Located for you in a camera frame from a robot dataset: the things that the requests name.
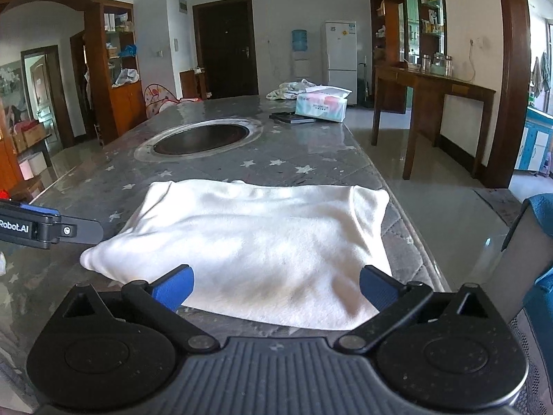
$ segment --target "front door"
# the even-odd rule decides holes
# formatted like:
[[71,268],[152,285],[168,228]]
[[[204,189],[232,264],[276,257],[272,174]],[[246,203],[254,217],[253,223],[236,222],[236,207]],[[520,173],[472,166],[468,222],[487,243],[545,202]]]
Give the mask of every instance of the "front door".
[[212,98],[257,95],[252,0],[194,6],[198,63]]
[[54,105],[51,100],[51,87],[46,70],[46,56],[42,56],[30,67],[32,87],[37,101],[37,113],[35,117],[41,123],[44,123],[46,134],[50,136],[46,139],[46,146],[50,156],[63,150],[60,135],[57,130],[56,117],[54,114]]

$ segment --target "white refrigerator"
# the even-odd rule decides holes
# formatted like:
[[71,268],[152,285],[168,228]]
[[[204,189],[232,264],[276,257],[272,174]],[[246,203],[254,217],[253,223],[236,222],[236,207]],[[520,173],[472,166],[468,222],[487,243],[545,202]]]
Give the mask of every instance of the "white refrigerator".
[[357,104],[357,23],[325,22],[322,50],[324,84],[352,91],[347,98],[348,104]]

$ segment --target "blue cabinet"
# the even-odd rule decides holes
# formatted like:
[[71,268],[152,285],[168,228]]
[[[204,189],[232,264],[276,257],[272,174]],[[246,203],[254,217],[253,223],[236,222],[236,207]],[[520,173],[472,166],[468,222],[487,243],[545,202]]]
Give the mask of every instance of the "blue cabinet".
[[553,117],[535,108],[528,108],[515,170],[538,172],[544,166],[552,137]]

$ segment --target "screw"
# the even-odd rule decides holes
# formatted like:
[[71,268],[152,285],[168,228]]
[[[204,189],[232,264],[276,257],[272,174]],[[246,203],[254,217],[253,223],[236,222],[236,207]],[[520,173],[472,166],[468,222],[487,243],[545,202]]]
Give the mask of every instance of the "screw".
[[365,339],[358,335],[345,335],[338,340],[338,343],[342,348],[351,351],[360,350],[367,345]]
[[195,350],[208,350],[215,345],[215,339],[208,335],[195,335],[188,339],[188,345]]

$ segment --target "star pattern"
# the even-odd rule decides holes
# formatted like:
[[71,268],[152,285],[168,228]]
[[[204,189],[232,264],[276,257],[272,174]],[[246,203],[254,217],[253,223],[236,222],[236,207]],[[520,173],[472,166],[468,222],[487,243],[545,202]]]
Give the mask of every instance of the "star pattern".
[[113,222],[113,220],[120,219],[122,215],[122,212],[115,211],[110,215],[110,223]]
[[297,172],[296,173],[305,173],[309,174],[311,170],[314,170],[314,168],[311,168],[310,165],[306,165],[305,167],[296,167]]

